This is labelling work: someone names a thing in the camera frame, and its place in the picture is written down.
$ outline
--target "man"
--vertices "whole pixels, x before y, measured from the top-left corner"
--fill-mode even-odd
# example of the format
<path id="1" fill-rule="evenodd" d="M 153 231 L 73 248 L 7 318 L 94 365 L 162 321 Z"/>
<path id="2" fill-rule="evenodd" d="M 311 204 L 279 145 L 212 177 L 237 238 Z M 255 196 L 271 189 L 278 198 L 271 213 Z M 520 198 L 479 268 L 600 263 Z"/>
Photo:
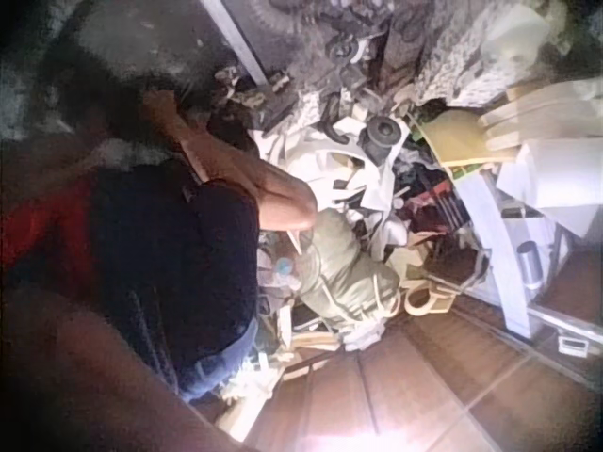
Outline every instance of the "man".
<path id="1" fill-rule="evenodd" d="M 61 444 L 239 450 L 186 402 L 252 347 L 259 229 L 312 227 L 316 200 L 191 128 L 173 93 L 143 102 L 193 174 L 173 160 L 83 177 L 94 165 L 76 165 L 4 212 L 4 386 L 17 406 L 35 400 Z"/>

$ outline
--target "cloth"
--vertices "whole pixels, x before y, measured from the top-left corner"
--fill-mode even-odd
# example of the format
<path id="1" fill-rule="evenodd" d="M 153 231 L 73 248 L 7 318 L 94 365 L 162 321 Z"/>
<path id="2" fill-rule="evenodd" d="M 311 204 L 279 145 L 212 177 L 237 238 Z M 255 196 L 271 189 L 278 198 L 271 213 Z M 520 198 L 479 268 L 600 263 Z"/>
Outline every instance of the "cloth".
<path id="1" fill-rule="evenodd" d="M 101 170 L 81 184 L 3 220 L 3 270 L 63 231 L 67 206 L 78 206 L 79 220 L 66 222 L 78 226 L 81 252 L 61 266 L 91 263 L 76 286 L 95 282 L 100 313 L 176 394 L 202 396 L 253 346 L 257 206 L 221 181 L 175 184 L 165 164 Z M 35 227 L 17 234 L 26 224 Z M 70 230 L 64 249 L 73 247 Z"/>

